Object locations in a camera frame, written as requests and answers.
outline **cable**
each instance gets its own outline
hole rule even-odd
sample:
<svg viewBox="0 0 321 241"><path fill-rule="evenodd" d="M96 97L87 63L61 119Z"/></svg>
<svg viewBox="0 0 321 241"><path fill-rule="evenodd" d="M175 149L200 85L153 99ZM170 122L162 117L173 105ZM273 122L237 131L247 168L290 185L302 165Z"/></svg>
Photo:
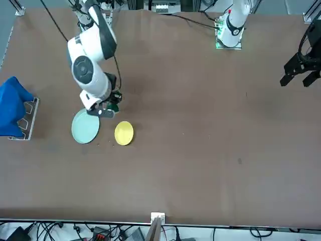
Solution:
<svg viewBox="0 0 321 241"><path fill-rule="evenodd" d="M42 223L41 224L42 225L42 227L46 227L45 229L46 229L46 234L45 234L45 236L44 236L44 239L43 239L43 241L45 241L46 239L47 239L47 236L49 235L49 238L50 238L50 240L51 241L55 241L54 240L54 238L51 236L51 234L50 234L50 231L53 229L53 227L55 226L55 225L57 225L56 223L54 223L50 228L48 228L48 226L45 224L45 223Z"/></svg>
<svg viewBox="0 0 321 241"><path fill-rule="evenodd" d="M48 10L47 6L45 5L43 0L40 0L42 5L44 6L44 8L46 9L47 13L49 14L49 16L51 17L52 21L54 22L54 24L56 25L58 31L61 33L61 35L64 37L64 39L66 40L66 42L68 42L68 39L66 38L66 36L64 35L64 33L61 31L61 29L59 28L56 20L54 19L54 17L51 15L50 11Z"/></svg>
<svg viewBox="0 0 321 241"><path fill-rule="evenodd" d="M165 231L163 226L162 226L162 229L163 229L163 232L164 232L165 240L167 241L166 231Z"/></svg>
<svg viewBox="0 0 321 241"><path fill-rule="evenodd" d="M231 4L227 9L225 9L223 13L226 13L226 11L230 9L231 6L233 6L233 4Z"/></svg>
<svg viewBox="0 0 321 241"><path fill-rule="evenodd" d="M8 222L2 222L2 223L0 223L0 226L4 225L4 224L6 224L6 223L8 223Z"/></svg>
<svg viewBox="0 0 321 241"><path fill-rule="evenodd" d="M207 8L205 8L205 10L203 10L204 12L208 9L210 9L211 7L214 7L215 3L217 2L218 0L215 0L211 5L209 5Z"/></svg>
<svg viewBox="0 0 321 241"><path fill-rule="evenodd" d="M211 28L211 29L216 29L216 30L219 30L219 29L220 29L220 28L218 28L218 27L211 26L211 25L207 25L207 24L202 24L202 23L200 23L200 22L197 22L197 21L195 21L195 20L188 19L188 18L185 18L185 17L182 17L182 16L178 16L178 15L172 15L172 16L178 17L178 18L181 18L181 19L185 19L185 20L187 20L187 21L193 22L193 23L198 24L198 25L201 25L201 26L203 26L203 27L207 27L207 28Z"/></svg>
<svg viewBox="0 0 321 241"><path fill-rule="evenodd" d="M214 229L213 229L213 237L212 237L212 241L214 241L215 230L216 230L216 228L214 228Z"/></svg>
<svg viewBox="0 0 321 241"><path fill-rule="evenodd" d="M76 233L78 234L78 237L80 238L80 240L84 240L81 236L80 236L80 227L76 226L76 224L74 223L74 230L76 231Z"/></svg>
<svg viewBox="0 0 321 241"><path fill-rule="evenodd" d="M42 232L40 233L40 235L38 235L38 234L39 234L39 228L40 228L40 225L41 225L42 223L43 223L43 222L39 222L39 226L38 226L38 228L37 228L37 241L39 241L39 238L41 237L41 235L44 233L44 231L46 231L46 230L44 229L44 230L42 230Z"/></svg>
<svg viewBox="0 0 321 241"><path fill-rule="evenodd" d="M127 230L129 230L130 228L134 227L134 225L129 226L128 228L126 228L125 230L123 230L124 232L126 232Z"/></svg>
<svg viewBox="0 0 321 241"><path fill-rule="evenodd" d="M88 224L86 224L86 222L84 222L85 223L85 225L86 225L86 227L91 231L91 232L94 232L94 230L95 230L95 228L90 228L89 226L88 226Z"/></svg>
<svg viewBox="0 0 321 241"><path fill-rule="evenodd" d="M175 239L175 241L182 241L181 237L180 237L180 232L179 232L179 229L177 228L177 226L175 226L175 230L176 230L176 239Z"/></svg>
<svg viewBox="0 0 321 241"><path fill-rule="evenodd" d="M258 235L255 235L255 234L253 233L253 230L257 231ZM250 233L252 234L253 237L259 238L260 241L261 241L263 237L270 237L270 236L272 235L273 231L270 231L269 234L261 235L260 231L259 231L257 228L255 228L255 227L254 227L254 228L253 228L253 227L250 227Z"/></svg>
<svg viewBox="0 0 321 241"><path fill-rule="evenodd" d="M117 59L116 59L116 56L115 56L115 55L114 55L114 61L115 61L116 68L117 68L117 72L118 72L118 76L119 76L119 87L118 87L118 89L117 89L117 90L120 90L122 80L121 80L121 75L120 75L120 71L119 71L118 62L117 62Z"/></svg>

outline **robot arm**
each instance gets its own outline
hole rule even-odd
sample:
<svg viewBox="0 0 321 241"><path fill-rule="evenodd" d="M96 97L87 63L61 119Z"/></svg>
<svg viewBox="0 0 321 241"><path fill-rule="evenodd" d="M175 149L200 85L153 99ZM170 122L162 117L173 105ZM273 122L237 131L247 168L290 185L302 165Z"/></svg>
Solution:
<svg viewBox="0 0 321 241"><path fill-rule="evenodd" d="M83 3L94 24L68 41L72 75L83 89L80 98L87 113L113 117L117 111L112 109L110 112L111 109L103 107L102 104L117 104L121 101L121 94L119 92L115 94L116 77L104 73L98 62L114 56L117 45L116 37L106 23L97 2L83 0Z"/></svg>
<svg viewBox="0 0 321 241"><path fill-rule="evenodd" d="M232 10L224 15L221 35L218 39L229 48L235 47L242 38L244 24L250 13L249 0L233 0Z"/></svg>

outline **metal stand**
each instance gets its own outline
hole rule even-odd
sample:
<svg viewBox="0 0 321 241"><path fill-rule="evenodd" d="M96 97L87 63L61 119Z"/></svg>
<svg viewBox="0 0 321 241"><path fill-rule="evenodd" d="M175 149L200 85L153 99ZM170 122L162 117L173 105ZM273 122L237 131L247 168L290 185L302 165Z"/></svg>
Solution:
<svg viewBox="0 0 321 241"><path fill-rule="evenodd" d="M306 13L303 13L305 23L311 23L311 20L318 14L321 9L321 0L315 0L308 8Z"/></svg>
<svg viewBox="0 0 321 241"><path fill-rule="evenodd" d="M145 241L159 241L161 237L161 227L165 224L165 213L152 212L150 215L151 225Z"/></svg>
<svg viewBox="0 0 321 241"><path fill-rule="evenodd" d="M26 8L23 7L18 0L9 0L11 4L15 7L16 11L16 16L23 16L25 15Z"/></svg>

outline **blue towel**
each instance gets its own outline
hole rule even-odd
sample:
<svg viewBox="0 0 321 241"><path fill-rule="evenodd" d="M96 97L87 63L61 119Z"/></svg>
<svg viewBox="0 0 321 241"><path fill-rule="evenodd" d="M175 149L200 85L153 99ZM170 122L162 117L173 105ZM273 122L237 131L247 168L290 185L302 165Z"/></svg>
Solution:
<svg viewBox="0 0 321 241"><path fill-rule="evenodd" d="M26 114L24 102L33 99L16 77L9 78L0 86L0 136L23 136L17 121Z"/></svg>

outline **table surface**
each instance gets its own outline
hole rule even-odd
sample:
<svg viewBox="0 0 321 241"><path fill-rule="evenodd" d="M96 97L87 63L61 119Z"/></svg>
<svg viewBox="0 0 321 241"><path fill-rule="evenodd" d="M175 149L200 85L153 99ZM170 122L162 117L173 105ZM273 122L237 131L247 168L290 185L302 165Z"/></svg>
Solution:
<svg viewBox="0 0 321 241"><path fill-rule="evenodd" d="M68 9L52 9L67 38ZM210 23L199 13L185 14ZM83 106L66 43L43 9L17 18L0 73L40 98L32 140L0 139L0 216L320 227L321 90L283 65L307 28L302 16L251 15L243 50L216 50L214 31L173 16L114 19L124 100L93 142L76 143ZM112 59L104 71L117 73ZM133 142L115 126L130 121Z"/></svg>

